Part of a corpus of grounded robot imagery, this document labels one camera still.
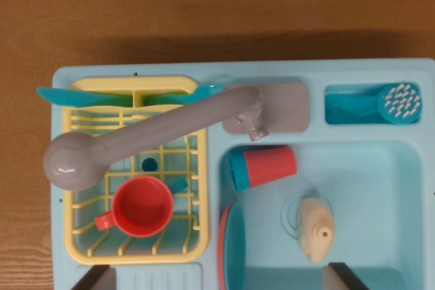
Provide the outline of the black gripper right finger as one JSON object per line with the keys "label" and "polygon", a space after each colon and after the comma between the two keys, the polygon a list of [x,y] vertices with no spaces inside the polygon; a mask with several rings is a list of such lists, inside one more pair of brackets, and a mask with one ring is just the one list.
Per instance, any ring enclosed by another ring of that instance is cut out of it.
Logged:
{"label": "black gripper right finger", "polygon": [[344,262],[331,262],[322,269],[323,290],[369,290]]}

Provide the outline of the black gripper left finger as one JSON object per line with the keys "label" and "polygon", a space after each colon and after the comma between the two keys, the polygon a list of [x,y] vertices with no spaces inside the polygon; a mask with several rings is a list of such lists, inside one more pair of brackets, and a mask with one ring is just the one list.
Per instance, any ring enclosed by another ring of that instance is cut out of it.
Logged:
{"label": "black gripper left finger", "polygon": [[96,265],[71,288],[72,290],[116,290],[117,272],[110,265]]}

